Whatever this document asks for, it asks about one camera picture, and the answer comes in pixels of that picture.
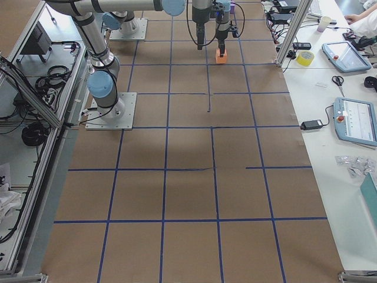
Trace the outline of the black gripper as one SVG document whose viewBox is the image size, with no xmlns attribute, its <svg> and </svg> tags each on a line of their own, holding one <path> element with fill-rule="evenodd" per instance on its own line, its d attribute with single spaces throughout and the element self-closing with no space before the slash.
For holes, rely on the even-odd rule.
<svg viewBox="0 0 377 283">
<path fill-rule="evenodd" d="M 218 42 L 219 48 L 219 57 L 224 57 L 225 54 L 225 40 L 227 38 L 227 30 L 217 30 L 216 31 L 216 39 Z"/>
<path fill-rule="evenodd" d="M 202 50 L 205 38 L 205 24 L 206 21 L 196 22 L 196 36 L 197 36 L 197 49 Z"/>
</svg>

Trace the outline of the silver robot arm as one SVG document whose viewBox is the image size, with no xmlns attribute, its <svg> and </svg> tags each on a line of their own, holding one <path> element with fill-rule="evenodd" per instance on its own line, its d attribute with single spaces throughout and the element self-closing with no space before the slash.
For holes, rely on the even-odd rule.
<svg viewBox="0 0 377 283">
<path fill-rule="evenodd" d="M 198 50 L 207 44 L 205 39 L 205 24 L 210 19 L 216 22 L 214 39 L 218 42 L 216 63 L 225 64 L 227 52 L 225 40 L 228 33 L 238 37 L 238 28 L 230 20 L 230 1 L 193 1 L 191 3 L 191 20 L 196 24 L 196 39 L 192 39 Z M 143 40 L 146 35 L 147 19 L 136 18 L 133 11 L 105 12 L 102 15 L 103 24 L 111 30 L 111 40 L 131 41 Z"/>
<path fill-rule="evenodd" d="M 90 81 L 98 88 L 88 84 L 88 89 L 97 103 L 91 112 L 96 119 L 117 117 L 123 113 L 120 94 L 117 92 L 117 75 L 120 63 L 110 51 L 99 27 L 94 22 L 94 13 L 128 11 L 164 11 L 175 17 L 187 6 L 187 1 L 47 1 L 56 11 L 69 15 L 91 57 L 94 73 Z"/>
</svg>

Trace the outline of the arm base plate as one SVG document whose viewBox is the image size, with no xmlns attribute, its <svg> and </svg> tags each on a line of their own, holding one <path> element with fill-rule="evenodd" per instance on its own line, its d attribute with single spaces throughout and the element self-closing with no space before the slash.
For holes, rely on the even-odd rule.
<svg viewBox="0 0 377 283">
<path fill-rule="evenodd" d="M 136 92 L 118 93 L 117 104 L 106 114 L 109 109 L 98 107 L 96 101 L 92 99 L 91 107 L 97 109 L 89 112 L 89 122 L 86 122 L 85 128 L 87 130 L 132 130 L 136 101 Z"/>
<path fill-rule="evenodd" d="M 124 22 L 120 29 L 111 31 L 110 41 L 144 41 L 147 25 L 147 18 L 134 18 Z"/>
</svg>

